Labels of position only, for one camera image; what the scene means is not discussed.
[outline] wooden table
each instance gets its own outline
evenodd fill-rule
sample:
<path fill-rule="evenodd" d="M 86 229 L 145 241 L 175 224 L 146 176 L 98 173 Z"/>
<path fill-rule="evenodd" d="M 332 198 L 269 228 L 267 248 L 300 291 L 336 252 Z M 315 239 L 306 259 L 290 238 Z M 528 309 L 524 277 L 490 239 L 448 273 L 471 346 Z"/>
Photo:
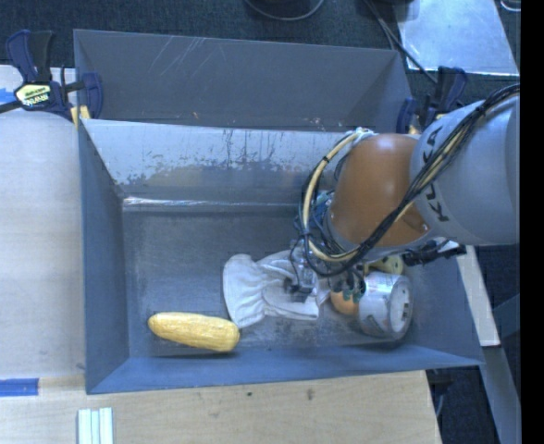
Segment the wooden table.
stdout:
<path fill-rule="evenodd" d="M 462 262 L 483 300 L 475 257 Z M 482 312 L 480 339 L 491 345 L 498 337 L 479 294 L 470 303 Z M 104 407 L 113 410 L 117 444 L 441 442 L 424 371 L 94 396 L 85 394 L 83 375 L 42 376 L 38 390 L 0 398 L 0 444 L 76 442 L 78 410 Z"/>

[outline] gray bin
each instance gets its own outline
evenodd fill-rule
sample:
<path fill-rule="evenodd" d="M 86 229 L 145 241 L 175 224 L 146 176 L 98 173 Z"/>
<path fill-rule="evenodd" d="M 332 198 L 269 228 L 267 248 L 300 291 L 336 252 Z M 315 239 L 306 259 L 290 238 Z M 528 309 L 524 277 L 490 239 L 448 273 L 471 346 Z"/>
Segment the gray bin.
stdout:
<path fill-rule="evenodd" d="M 315 323 L 267 317 L 226 354 L 146 325 L 161 311 L 228 317 L 228 259 L 289 247 L 302 184 L 344 131 L 394 131 L 409 95 L 397 53 L 100 31 L 76 31 L 75 50 L 105 87 L 79 139 L 89 393 L 482 362 L 454 260 L 408 268 L 414 321 L 395 347 L 328 304 Z"/>

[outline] white cloth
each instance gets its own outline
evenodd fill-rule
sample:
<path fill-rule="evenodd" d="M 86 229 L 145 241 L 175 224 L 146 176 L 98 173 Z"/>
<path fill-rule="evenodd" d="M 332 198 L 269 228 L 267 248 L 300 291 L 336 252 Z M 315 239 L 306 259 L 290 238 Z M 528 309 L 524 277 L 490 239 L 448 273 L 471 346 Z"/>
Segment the white cloth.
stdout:
<path fill-rule="evenodd" d="M 251 326 L 267 315 L 300 320 L 319 317 L 315 291 L 304 302 L 295 302 L 285 289 L 286 278 L 296 282 L 290 253 L 274 253 L 258 262 L 247 254 L 229 258 L 223 269 L 223 294 L 237 327 Z"/>

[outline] black floor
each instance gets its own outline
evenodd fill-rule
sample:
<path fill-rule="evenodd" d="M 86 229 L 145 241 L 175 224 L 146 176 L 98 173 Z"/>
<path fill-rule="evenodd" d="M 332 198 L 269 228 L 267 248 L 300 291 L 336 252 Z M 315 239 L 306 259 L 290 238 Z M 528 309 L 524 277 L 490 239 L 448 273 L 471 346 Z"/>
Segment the black floor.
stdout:
<path fill-rule="evenodd" d="M 277 16 L 290 17 L 303 14 L 317 1 L 256 4 Z M 393 4 L 375 2 L 379 15 L 397 34 Z M 521 14 L 505 11 L 499 4 L 497 6 L 515 61 L 521 67 Z M 50 63 L 53 67 L 68 68 L 74 66 L 73 29 L 389 47 L 385 32 L 362 0 L 325 0 L 313 16 L 299 21 L 262 17 L 242 0 L 0 0 L 0 64 L 7 63 L 6 38 L 22 29 L 53 31 L 56 37 Z M 426 76 L 410 71 L 408 76 L 416 98 L 424 100 L 426 94 L 433 93 L 433 82 Z M 481 100 L 493 90 L 514 81 L 498 76 L 471 75 L 464 102 Z M 479 263 L 493 307 L 519 292 L 518 257 L 518 246 L 478 249 Z M 503 345 L 520 394 L 520 333 L 506 338 Z M 441 373 L 447 374 L 449 384 L 439 414 L 444 444 L 497 444 L 496 428 L 478 369 L 452 369 Z"/>

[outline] clamp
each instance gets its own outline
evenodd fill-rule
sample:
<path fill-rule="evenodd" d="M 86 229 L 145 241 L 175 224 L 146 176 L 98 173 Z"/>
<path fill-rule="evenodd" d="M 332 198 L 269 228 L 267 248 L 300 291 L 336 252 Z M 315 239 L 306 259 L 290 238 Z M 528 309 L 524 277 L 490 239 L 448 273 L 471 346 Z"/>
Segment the clamp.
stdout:
<path fill-rule="evenodd" d="M 68 94 L 85 90 L 86 105 L 81 107 L 85 116 L 97 118 L 103 105 L 103 90 L 99 74 L 86 72 L 81 80 L 65 83 L 64 69 L 61 83 L 52 80 L 49 66 L 49 48 L 54 34 L 51 31 L 21 30 L 6 41 L 6 53 L 11 66 L 16 68 L 23 83 L 13 92 L 15 100 L 0 105 L 0 114 L 23 108 L 26 111 L 44 111 L 76 123 L 75 107 Z"/>

